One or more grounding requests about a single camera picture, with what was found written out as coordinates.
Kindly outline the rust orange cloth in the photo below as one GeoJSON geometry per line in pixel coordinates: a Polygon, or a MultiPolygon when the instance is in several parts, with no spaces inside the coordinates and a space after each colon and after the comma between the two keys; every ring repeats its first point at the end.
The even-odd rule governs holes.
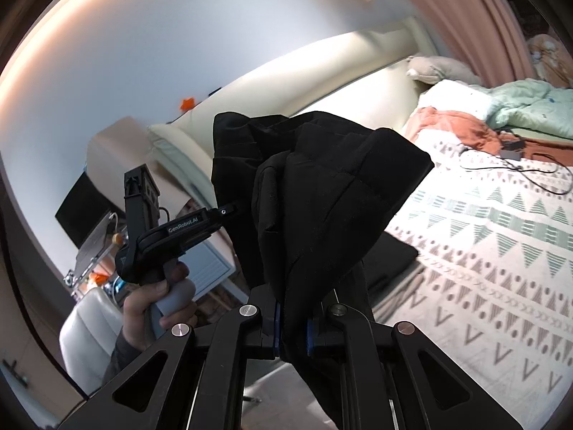
{"type": "Polygon", "coordinates": [[[573,163],[571,144],[525,138],[512,132],[495,132],[480,119],[464,112],[423,107],[410,116],[402,132],[414,142],[425,129],[453,133],[464,145],[479,152],[498,154],[505,149],[521,152],[524,158],[530,160],[549,161],[548,156],[551,156],[568,167],[573,163]]]}

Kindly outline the mint green duvet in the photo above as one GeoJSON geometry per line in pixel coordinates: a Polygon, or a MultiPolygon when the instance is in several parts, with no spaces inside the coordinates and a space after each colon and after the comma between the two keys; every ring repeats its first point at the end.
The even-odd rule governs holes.
{"type": "Polygon", "coordinates": [[[487,115],[492,129],[517,127],[572,138],[572,89],[526,79],[483,91],[493,99],[487,115]]]}

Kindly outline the patterned white bed blanket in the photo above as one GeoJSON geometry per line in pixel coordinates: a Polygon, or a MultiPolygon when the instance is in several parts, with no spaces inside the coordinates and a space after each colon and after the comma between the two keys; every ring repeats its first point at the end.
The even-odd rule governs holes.
{"type": "MultiPolygon", "coordinates": [[[[414,112],[464,112],[491,127],[483,89],[438,82],[414,112]]],[[[375,319],[418,325],[522,427],[552,428],[572,396],[572,166],[479,152],[436,129],[413,143],[434,167],[389,233],[418,256],[375,304],[375,319]]]]}

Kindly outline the black monitor screen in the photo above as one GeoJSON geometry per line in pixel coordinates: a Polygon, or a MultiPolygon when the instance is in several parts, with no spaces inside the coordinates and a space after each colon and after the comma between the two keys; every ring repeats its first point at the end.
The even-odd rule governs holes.
{"type": "Polygon", "coordinates": [[[124,212],[105,197],[83,172],[56,211],[56,220],[79,249],[100,220],[115,212],[120,219],[124,212]]]}

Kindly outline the pink curtain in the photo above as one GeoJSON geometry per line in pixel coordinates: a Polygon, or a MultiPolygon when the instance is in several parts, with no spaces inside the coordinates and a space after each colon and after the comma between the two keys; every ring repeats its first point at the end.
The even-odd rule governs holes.
{"type": "Polygon", "coordinates": [[[410,0],[454,57],[486,86],[535,78],[528,45],[507,0],[410,0]]]}

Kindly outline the cream upholstered headboard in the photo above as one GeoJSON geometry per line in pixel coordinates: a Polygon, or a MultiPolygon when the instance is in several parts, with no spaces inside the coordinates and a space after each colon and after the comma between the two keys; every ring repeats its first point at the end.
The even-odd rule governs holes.
{"type": "Polygon", "coordinates": [[[213,122],[224,112],[322,111],[371,129],[400,130],[423,91],[406,74],[408,59],[436,52],[413,16],[313,42],[242,75],[173,122],[150,126],[151,155],[180,182],[210,175],[213,122]]]}

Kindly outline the grey pillow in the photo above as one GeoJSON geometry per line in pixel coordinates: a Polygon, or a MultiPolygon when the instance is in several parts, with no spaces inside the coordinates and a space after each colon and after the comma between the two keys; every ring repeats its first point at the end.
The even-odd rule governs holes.
{"type": "Polygon", "coordinates": [[[465,63],[444,56],[410,56],[406,75],[433,86],[443,80],[481,85],[482,80],[465,63]]]}

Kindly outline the black jacket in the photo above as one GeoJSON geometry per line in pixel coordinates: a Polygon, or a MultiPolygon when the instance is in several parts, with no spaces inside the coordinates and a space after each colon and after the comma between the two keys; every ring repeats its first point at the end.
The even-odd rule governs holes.
{"type": "Polygon", "coordinates": [[[270,285],[281,307],[281,359],[341,424],[341,365],[331,352],[308,352],[307,322],[330,293],[371,315],[364,257],[432,160],[391,129],[325,112],[221,113],[213,144],[224,229],[248,285],[270,285]]]}

